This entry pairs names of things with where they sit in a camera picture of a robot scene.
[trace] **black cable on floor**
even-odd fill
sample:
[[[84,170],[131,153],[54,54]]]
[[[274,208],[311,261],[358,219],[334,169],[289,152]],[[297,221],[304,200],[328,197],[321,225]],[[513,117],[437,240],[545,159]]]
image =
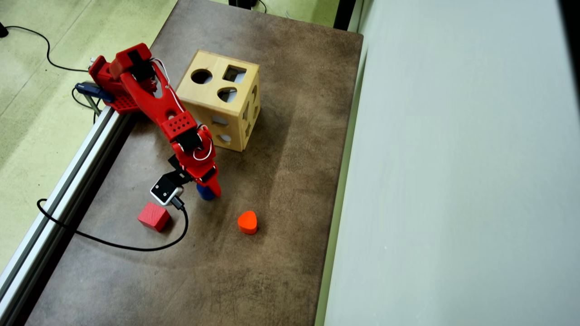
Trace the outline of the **black cable on floor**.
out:
[[[81,103],[81,101],[77,100],[77,98],[74,96],[75,89],[76,88],[73,88],[73,90],[71,91],[72,98],[75,100],[75,102],[77,102],[78,104],[80,104],[80,105],[82,105],[84,107],[91,108],[89,105],[86,105],[84,103]]]
[[[67,67],[59,66],[58,64],[52,62],[50,60],[50,56],[49,56],[49,54],[50,54],[50,42],[48,41],[48,39],[44,35],[40,34],[39,32],[36,32],[36,31],[33,31],[33,30],[29,30],[28,28],[20,27],[20,26],[6,26],[6,28],[19,28],[21,30],[29,31],[29,32],[32,32],[32,33],[37,34],[38,36],[42,37],[46,41],[46,44],[48,44],[48,50],[46,50],[46,58],[48,59],[48,62],[51,65],[53,65],[53,66],[55,66],[57,68],[65,69],[65,70],[69,70],[69,71],[80,71],[82,73],[88,72],[88,69],[82,70],[82,69],[67,68]]]
[[[268,8],[266,8],[266,5],[262,2],[262,0],[258,0],[259,2],[262,3],[262,5],[264,6],[264,13],[268,12]]]
[[[174,199],[177,198],[177,201],[180,203],[180,205],[176,205],[176,208],[183,211],[183,216],[185,217],[185,227],[183,228],[183,233],[182,235],[179,236],[179,238],[177,238],[177,240],[166,244],[166,245],[162,245],[161,247],[155,247],[155,248],[137,248],[137,247],[131,247],[128,245],[120,245],[120,244],[114,244],[112,242],[108,242],[102,239],[99,239],[97,237],[91,236],[90,234],[86,234],[83,232],[80,232],[78,230],[73,230],[73,229],[69,229],[68,225],[64,224],[63,222],[56,220],[55,218],[53,218],[50,214],[48,214],[41,206],[40,203],[42,203],[43,201],[46,201],[46,198],[43,199],[39,199],[37,201],[37,207],[38,209],[41,211],[42,214],[44,214],[44,216],[46,216],[49,220],[53,221],[56,225],[66,229],[66,230],[70,230],[70,231],[74,231],[74,233],[78,234],[79,236],[83,236],[85,238],[97,241],[99,243],[102,243],[104,245],[108,245],[111,247],[115,247],[115,248],[120,248],[120,249],[126,249],[126,250],[133,250],[133,251],[159,251],[159,250],[163,250],[163,249],[167,249],[173,245],[176,245],[179,241],[181,241],[183,239],[183,237],[185,237],[185,234],[187,233],[187,228],[189,227],[189,218],[187,217],[187,212],[185,211],[185,206],[183,206],[183,202],[181,202],[181,200],[178,199],[178,197],[174,197]]]

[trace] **orange heart block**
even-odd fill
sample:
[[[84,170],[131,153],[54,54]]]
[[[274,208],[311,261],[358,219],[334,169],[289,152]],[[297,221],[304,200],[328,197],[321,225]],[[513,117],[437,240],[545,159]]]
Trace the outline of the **orange heart block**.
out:
[[[240,231],[246,234],[254,234],[258,230],[258,220],[256,213],[247,211],[238,218],[238,226]]]

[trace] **red robot arm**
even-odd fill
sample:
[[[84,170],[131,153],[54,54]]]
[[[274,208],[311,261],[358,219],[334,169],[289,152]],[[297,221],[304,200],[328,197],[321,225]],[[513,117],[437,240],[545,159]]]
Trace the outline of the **red robot arm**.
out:
[[[221,196],[212,135],[185,109],[160,67],[153,63],[147,45],[141,43],[117,53],[110,64],[99,56],[89,74],[115,96],[115,101],[106,104],[121,114],[144,112],[161,128],[182,170],[200,186],[209,187],[215,196]],[[154,95],[157,90],[154,78],[161,89],[158,97]]]

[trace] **table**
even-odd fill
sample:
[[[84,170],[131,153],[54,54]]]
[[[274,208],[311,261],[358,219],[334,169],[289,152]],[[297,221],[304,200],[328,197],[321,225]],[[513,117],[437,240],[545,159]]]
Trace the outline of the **table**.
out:
[[[260,65],[262,111],[243,153],[217,148],[221,198],[195,184],[181,199],[190,231],[161,252],[74,237],[28,323],[51,325],[304,325],[314,323],[362,36],[209,1],[180,1],[151,47],[175,87],[197,49]],[[176,238],[137,215],[169,172],[172,150],[143,115],[79,230],[154,247]],[[253,210],[259,230],[239,232]]]

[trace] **red cube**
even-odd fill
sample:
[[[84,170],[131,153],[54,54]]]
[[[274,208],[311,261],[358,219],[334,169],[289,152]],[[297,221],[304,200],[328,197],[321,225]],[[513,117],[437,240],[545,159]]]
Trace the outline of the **red cube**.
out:
[[[137,219],[146,227],[161,232],[169,219],[169,212],[161,206],[148,202]]]

